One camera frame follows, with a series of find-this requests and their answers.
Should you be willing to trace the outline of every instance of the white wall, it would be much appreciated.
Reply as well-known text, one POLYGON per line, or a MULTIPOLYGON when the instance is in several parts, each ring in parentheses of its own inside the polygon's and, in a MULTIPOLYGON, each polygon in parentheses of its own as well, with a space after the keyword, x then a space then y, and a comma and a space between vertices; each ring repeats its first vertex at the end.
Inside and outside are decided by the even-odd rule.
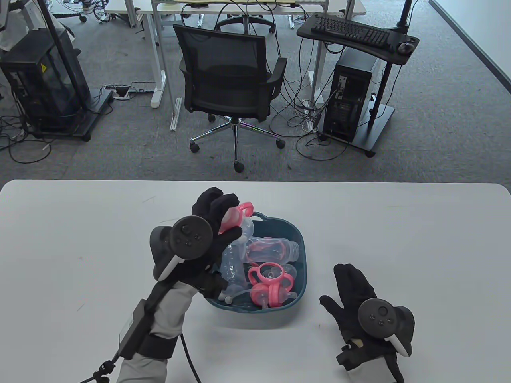
POLYGON ((511 78, 511 0, 436 0, 511 78))

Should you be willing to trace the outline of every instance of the gray sleeve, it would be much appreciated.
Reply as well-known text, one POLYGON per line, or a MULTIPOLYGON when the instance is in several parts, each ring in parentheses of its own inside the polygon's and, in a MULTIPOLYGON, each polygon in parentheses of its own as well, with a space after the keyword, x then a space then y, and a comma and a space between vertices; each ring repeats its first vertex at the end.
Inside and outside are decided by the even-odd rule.
MULTIPOLYGON (((190 307, 197 290, 188 284, 177 282, 161 300, 154 314, 151 333, 171 339, 182 332, 184 313, 190 307)), ((165 383, 167 360, 156 360, 136 353, 121 364, 117 383, 165 383)))

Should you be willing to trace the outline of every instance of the chrome chair leg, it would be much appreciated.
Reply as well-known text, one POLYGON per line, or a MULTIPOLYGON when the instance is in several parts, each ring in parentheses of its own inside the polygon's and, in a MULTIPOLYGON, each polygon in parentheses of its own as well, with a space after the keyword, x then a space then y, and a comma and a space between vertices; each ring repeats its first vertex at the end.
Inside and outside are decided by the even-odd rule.
POLYGON ((218 132, 222 132, 222 131, 224 131, 226 129, 229 129, 229 123, 224 123, 224 124, 222 124, 220 126, 217 126, 216 128, 208 130, 205 133, 202 133, 200 136, 197 136, 197 137, 194 137, 194 138, 190 138, 190 143, 195 142, 197 140, 200 140, 201 138, 211 136, 212 134, 215 134, 215 133, 218 133, 218 132))
POLYGON ((253 125, 244 123, 243 121, 240 122, 240 128, 251 131, 251 132, 259 133, 259 134, 265 135, 267 137, 273 137, 275 139, 281 138, 279 135, 276 135, 271 132, 268 132, 267 130, 258 128, 257 126, 253 126, 253 125))
POLYGON ((234 170, 241 173, 245 169, 245 165, 238 161, 238 127, 240 124, 231 124, 234 133, 234 170))

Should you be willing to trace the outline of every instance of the controller button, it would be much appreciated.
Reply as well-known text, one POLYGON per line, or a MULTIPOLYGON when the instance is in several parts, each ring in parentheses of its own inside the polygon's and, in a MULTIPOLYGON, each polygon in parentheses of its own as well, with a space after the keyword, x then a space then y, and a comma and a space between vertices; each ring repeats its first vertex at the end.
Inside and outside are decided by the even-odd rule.
POLYGON ((184 235, 190 235, 192 234, 192 230, 190 229, 190 226, 188 225, 183 225, 181 227, 181 232, 184 234, 184 235))

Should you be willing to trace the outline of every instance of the computer mouse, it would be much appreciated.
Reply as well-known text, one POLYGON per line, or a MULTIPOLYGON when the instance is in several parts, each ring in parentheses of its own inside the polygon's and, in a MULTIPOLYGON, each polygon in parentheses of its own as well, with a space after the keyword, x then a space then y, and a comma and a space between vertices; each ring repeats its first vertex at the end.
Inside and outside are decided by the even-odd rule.
POLYGON ((415 45, 413 45, 411 42, 402 42, 399 44, 398 47, 398 53, 402 56, 407 56, 411 54, 413 51, 415 51, 415 45))

